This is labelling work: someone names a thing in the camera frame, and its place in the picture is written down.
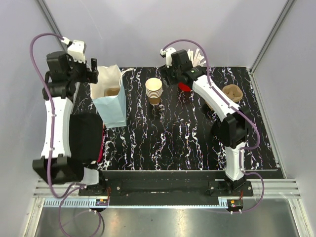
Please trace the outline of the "light blue paper bag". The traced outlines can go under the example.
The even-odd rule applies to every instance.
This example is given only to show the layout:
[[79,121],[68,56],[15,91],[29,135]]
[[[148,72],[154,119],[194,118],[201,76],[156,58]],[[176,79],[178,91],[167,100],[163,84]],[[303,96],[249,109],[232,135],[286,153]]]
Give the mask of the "light blue paper bag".
[[[90,84],[90,97],[97,109],[106,128],[116,128],[126,126],[126,95],[123,85],[123,76],[132,71],[132,68],[121,71],[118,65],[109,67],[99,66],[98,82]],[[108,88],[120,88],[117,96],[104,96]]]

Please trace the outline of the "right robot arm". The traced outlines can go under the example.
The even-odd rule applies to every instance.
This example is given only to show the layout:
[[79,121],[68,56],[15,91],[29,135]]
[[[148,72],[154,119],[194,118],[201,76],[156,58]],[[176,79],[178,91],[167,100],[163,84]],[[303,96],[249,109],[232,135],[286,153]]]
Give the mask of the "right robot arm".
[[167,85],[183,83],[207,102],[217,115],[211,132],[225,147],[225,178],[219,188],[228,195],[237,195],[246,182],[242,169],[243,151],[249,134],[245,120],[248,109],[241,108],[232,101],[218,86],[207,77],[208,70],[203,66],[193,66],[186,50],[173,47],[162,49],[161,57],[166,64],[162,67]]

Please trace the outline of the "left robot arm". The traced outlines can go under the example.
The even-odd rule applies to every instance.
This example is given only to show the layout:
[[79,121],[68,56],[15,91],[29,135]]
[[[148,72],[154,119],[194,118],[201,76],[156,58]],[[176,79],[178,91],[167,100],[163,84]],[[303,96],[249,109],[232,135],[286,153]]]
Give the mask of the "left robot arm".
[[73,114],[77,84],[97,83],[97,60],[87,66],[84,50],[68,49],[46,56],[48,71],[41,77],[46,107],[45,142],[32,168],[48,185],[89,186],[97,196],[107,188],[90,165],[97,161],[103,122],[95,113]]

